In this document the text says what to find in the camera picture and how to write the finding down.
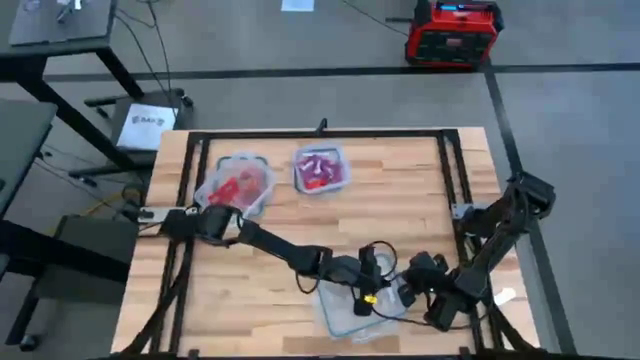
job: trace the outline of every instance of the red generator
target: red generator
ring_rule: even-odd
[[[489,57],[503,28],[492,1],[418,0],[405,57],[411,65],[475,68]]]

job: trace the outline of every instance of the clear plastic container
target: clear plastic container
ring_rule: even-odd
[[[378,265],[383,274],[389,272],[392,259],[386,254],[376,254]],[[391,279],[395,272],[387,276]],[[391,286],[378,291],[375,309],[384,315],[402,317],[407,309],[398,297],[400,280],[396,279]],[[327,281],[318,284],[314,307],[317,316],[325,323],[329,335],[334,339],[350,337],[354,343],[367,343],[375,338],[393,335],[398,332],[396,321],[387,320],[372,313],[369,316],[356,316],[353,313],[353,295],[351,289]]]
[[[298,149],[293,156],[294,184],[305,194],[339,190],[351,182],[351,166],[342,148],[332,142]]]
[[[242,216],[259,216],[273,192],[275,176],[267,160],[251,153],[235,153],[218,159],[194,194],[202,207],[225,204],[242,210]]]

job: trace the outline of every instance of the gray floor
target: gray floor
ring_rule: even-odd
[[[414,4],[413,0],[352,1],[378,18],[408,17]],[[150,19],[143,6],[121,3],[132,15]],[[634,46],[640,23],[632,18],[640,2],[500,4],[507,27],[492,53],[495,64],[640,61],[640,50]],[[276,0],[165,0],[156,9],[174,71],[403,64],[401,35],[336,0],[316,1],[313,13],[281,13]],[[132,26],[152,64],[163,69],[155,32]],[[402,24],[393,26],[407,30]],[[114,50],[130,71],[147,72],[122,26],[114,32]],[[104,66],[89,55],[53,59],[47,67],[48,74],[104,72]],[[633,136],[640,130],[634,117],[639,81],[640,74],[629,72],[498,75],[525,168],[557,187],[557,206],[542,228],[576,346],[583,354],[640,357],[636,341],[640,311],[634,306],[640,283],[629,279],[640,271],[636,260],[639,234],[633,226],[640,213],[632,195],[634,175],[640,174],[633,152]],[[103,131],[110,131],[109,124],[88,111],[82,100],[120,93],[117,83],[51,85]],[[141,82],[141,86],[157,88],[153,82]],[[202,129],[312,127],[323,117],[334,127],[484,126],[498,176],[509,176],[494,110],[480,74],[180,80],[174,86],[185,88],[196,102],[194,126]],[[11,84],[0,86],[0,97],[29,99]],[[90,161],[104,161],[59,121],[47,143]],[[62,154],[51,162],[61,167],[83,165]],[[101,196],[117,189],[105,183],[94,193]],[[82,212],[94,202],[34,168],[8,217],[47,231],[63,214]],[[527,292],[541,341],[554,349],[527,250],[523,242],[519,253]],[[0,297],[0,338],[27,288],[25,279],[17,277],[0,284],[3,295],[15,293]],[[49,343],[25,358],[68,358],[75,348],[83,348],[88,356],[105,354],[117,313],[117,307],[44,306],[34,326],[87,335],[71,343]],[[61,318],[75,321],[74,325],[63,322],[64,326],[56,326]],[[103,330],[89,336],[86,330],[98,325]]]

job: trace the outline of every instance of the white label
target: white label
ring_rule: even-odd
[[[162,133],[173,130],[175,125],[172,110],[161,106],[131,104],[118,138],[118,146],[137,150],[157,150]]]
[[[311,12],[315,0],[282,0],[281,11]]]

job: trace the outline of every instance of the butcher block tabletop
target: butcher block tabletop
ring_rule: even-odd
[[[459,128],[460,143],[475,203],[490,204],[501,195],[482,128]],[[146,206],[174,206],[178,197],[188,131],[163,135],[149,186]],[[240,151],[268,160],[275,173],[273,196],[256,220],[296,245],[321,245],[334,255],[357,257],[358,249],[384,240],[396,248],[398,270],[420,251],[443,254],[450,267],[458,256],[436,139],[432,137],[338,138],[352,168],[352,182],[324,196],[298,193],[293,187],[292,158],[296,149],[323,140],[214,139],[207,169],[220,157]],[[196,147],[187,187],[193,198],[201,147]],[[148,320],[158,302],[168,239],[138,239],[112,351],[126,347]],[[513,289],[515,298],[500,306],[525,340],[538,345],[531,310],[515,251],[491,274],[494,293]],[[302,279],[309,288],[313,280]],[[294,355],[434,355],[473,351],[471,331],[443,333],[432,327],[398,323],[398,331],[365,344],[332,339],[314,310],[313,297],[296,286],[294,273],[282,260],[238,244],[229,249],[196,241],[184,311],[179,353],[199,349],[200,356]],[[405,315],[422,320],[421,297]],[[161,350],[171,333],[173,308],[165,318]],[[469,323],[459,314],[454,325]],[[491,346],[487,321],[485,341]]]

